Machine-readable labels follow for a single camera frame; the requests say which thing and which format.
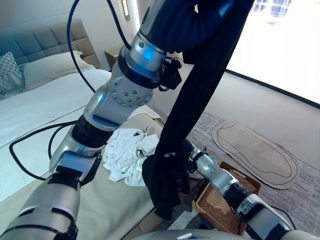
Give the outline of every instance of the bed frame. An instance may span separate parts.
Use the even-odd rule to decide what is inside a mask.
[[[82,52],[83,60],[88,64],[100,68],[81,19],[72,21],[70,36],[72,49]],[[66,22],[0,38],[0,56],[11,52],[18,65],[68,51]]]

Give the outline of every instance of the bedside table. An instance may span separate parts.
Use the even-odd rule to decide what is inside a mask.
[[[109,72],[111,72],[112,67],[114,66],[114,64],[118,59],[118,54],[120,52],[121,47],[122,46],[104,50],[104,55],[110,68]]]

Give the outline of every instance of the beige mattress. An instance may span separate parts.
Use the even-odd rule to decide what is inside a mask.
[[[122,128],[145,130],[147,126],[149,134],[161,133],[162,127],[146,114],[129,119]],[[112,182],[109,174],[101,165],[94,180],[81,188],[78,240],[121,239],[154,207],[146,187],[131,187],[124,180]],[[34,181],[0,203],[1,233],[40,183]]]

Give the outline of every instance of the window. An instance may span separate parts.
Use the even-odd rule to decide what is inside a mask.
[[[227,69],[319,108],[320,0],[256,0]]]

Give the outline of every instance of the pillow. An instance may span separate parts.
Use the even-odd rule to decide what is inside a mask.
[[[25,79],[11,52],[0,56],[0,99],[20,93]]]
[[[75,60],[82,72],[96,69],[81,59],[82,52],[73,51]],[[22,67],[25,79],[25,91],[40,87],[54,79],[77,73],[70,52],[47,56],[36,61],[28,62]]]

